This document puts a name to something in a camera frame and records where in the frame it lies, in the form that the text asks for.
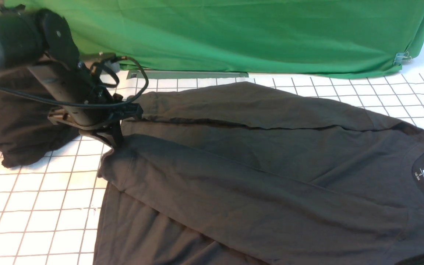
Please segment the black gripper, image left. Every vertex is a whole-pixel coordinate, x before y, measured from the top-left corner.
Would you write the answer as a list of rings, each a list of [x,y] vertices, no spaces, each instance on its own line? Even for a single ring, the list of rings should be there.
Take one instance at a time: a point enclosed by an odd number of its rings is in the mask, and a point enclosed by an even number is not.
[[[124,141],[120,122],[143,116],[140,104],[112,95],[86,67],[70,71],[59,62],[44,61],[28,69],[59,105],[64,103],[63,110],[49,114],[52,122],[78,128],[82,135],[98,135],[113,149]]]

